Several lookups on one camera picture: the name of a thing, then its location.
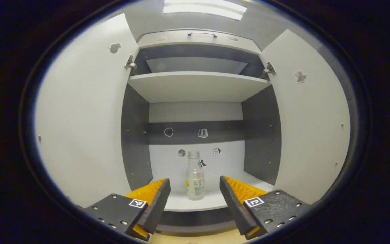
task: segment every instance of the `drawer handle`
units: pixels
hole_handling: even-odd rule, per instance
[[[191,36],[193,33],[196,33],[196,34],[209,34],[209,35],[213,35],[213,38],[218,37],[217,35],[215,35],[213,33],[207,33],[207,32],[189,32],[188,36]]]

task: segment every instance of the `cabinet door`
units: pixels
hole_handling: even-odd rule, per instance
[[[124,14],[79,34],[43,76],[34,130],[42,162],[59,189],[87,207],[130,192],[121,154],[121,108],[139,47]]]
[[[276,71],[269,74],[282,133],[275,188],[311,204],[331,187],[347,155],[350,114],[344,91],[328,63],[290,30],[259,56]]]

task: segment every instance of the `glass bottle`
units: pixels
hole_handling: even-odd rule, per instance
[[[204,197],[204,170],[201,168],[199,151],[188,152],[188,168],[186,169],[186,194],[191,200]]]

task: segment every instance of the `bottle label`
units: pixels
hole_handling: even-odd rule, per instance
[[[199,179],[186,179],[186,193],[190,197],[202,196],[204,194],[204,177]]]

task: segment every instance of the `door hinge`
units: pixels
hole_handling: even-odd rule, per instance
[[[275,69],[270,62],[267,62],[267,67],[263,69],[263,73],[261,74],[260,79],[266,79],[270,81],[270,77],[268,73],[273,75],[276,74]]]
[[[136,65],[136,63],[134,63],[133,62],[133,55],[132,54],[130,54],[130,56],[129,56],[129,59],[127,59],[127,62],[126,62],[126,65],[124,66],[124,68],[132,68],[131,69],[131,71],[130,71],[130,74],[129,75],[137,75],[138,73],[137,73],[137,71],[136,71],[136,68],[137,68],[138,66]]]

